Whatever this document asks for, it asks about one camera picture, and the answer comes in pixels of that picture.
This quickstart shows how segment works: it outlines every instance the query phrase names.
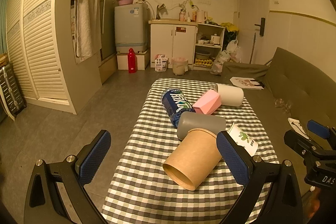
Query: checkered tablecloth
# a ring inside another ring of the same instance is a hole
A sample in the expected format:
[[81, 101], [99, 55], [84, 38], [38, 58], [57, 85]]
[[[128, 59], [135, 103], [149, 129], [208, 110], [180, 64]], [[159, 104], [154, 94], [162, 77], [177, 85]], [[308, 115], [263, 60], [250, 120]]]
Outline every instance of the checkered tablecloth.
[[[178, 79], [153, 83], [103, 205], [102, 215], [110, 223], [219, 223], [243, 189], [223, 160], [195, 191], [182, 188], [165, 174], [162, 163], [180, 143], [160, 101], [168, 87], [180, 88], [194, 103], [213, 89], [214, 83]], [[256, 155], [277, 162], [263, 125], [246, 99], [240, 107], [221, 106], [213, 115], [225, 117], [227, 129], [235, 122], [258, 142]], [[257, 217], [268, 189], [269, 184], [264, 186], [248, 222]]]

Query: louvered door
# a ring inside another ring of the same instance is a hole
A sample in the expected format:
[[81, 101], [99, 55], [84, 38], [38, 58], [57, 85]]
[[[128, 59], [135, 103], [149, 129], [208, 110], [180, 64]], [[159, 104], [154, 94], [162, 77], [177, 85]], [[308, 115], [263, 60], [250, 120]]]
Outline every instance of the louvered door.
[[37, 98], [28, 76], [23, 54], [20, 26], [21, 2], [21, 0], [8, 0], [6, 13], [7, 50], [22, 95]]
[[39, 97], [66, 99], [51, 29], [51, 0], [24, 0], [26, 56]]

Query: wardrobe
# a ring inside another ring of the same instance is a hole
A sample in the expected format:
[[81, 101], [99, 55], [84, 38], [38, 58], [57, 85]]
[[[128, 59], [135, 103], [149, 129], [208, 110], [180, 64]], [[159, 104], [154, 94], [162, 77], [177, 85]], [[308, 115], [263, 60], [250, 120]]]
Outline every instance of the wardrobe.
[[95, 56], [76, 64], [70, 0], [8, 0], [7, 48], [27, 103], [78, 113], [101, 87]]

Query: gray cup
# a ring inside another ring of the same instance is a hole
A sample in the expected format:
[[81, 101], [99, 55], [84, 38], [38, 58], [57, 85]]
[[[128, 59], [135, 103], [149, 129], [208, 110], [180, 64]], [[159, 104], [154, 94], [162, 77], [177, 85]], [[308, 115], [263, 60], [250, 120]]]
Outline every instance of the gray cup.
[[186, 111], [180, 117], [177, 137], [182, 141], [188, 132], [194, 128], [203, 128], [217, 135], [219, 132], [226, 130], [226, 120], [225, 117]]

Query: faucet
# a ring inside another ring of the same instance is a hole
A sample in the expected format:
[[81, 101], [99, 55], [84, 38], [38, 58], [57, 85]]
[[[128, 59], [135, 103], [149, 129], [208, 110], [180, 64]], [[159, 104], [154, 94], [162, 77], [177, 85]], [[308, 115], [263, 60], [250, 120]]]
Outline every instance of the faucet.
[[164, 4], [162, 4], [160, 7], [159, 6], [156, 7], [156, 20], [161, 19], [160, 15], [159, 15], [159, 11], [162, 10], [162, 9], [165, 9], [165, 8], [166, 8], [166, 6]]

